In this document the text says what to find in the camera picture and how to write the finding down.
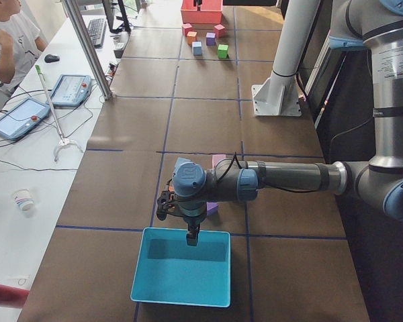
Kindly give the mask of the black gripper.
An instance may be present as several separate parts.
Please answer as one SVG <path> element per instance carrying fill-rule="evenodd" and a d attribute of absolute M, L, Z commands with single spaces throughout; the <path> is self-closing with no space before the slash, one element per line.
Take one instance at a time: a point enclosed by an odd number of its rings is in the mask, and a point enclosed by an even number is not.
<path fill-rule="evenodd" d="M 198 242 L 198 233 L 200 229 L 200 224 L 202 222 L 202 217 L 200 215 L 195 217 L 184 216 L 183 219 L 188 226 L 187 230 L 189 232 L 186 234 L 187 245 L 196 246 Z"/>

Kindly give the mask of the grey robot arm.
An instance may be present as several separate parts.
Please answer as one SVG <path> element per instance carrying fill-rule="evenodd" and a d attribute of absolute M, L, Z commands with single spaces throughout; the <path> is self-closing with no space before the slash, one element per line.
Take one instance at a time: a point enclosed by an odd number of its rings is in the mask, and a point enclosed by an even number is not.
<path fill-rule="evenodd" d="M 268 187 L 293 193 L 351 193 L 403 222 L 403 1 L 335 1 L 330 47 L 371 51 L 375 155 L 367 162 L 298 164 L 224 160 L 213 169 L 179 158 L 156 215 L 187 223 L 197 244 L 207 204 L 252 201 Z"/>

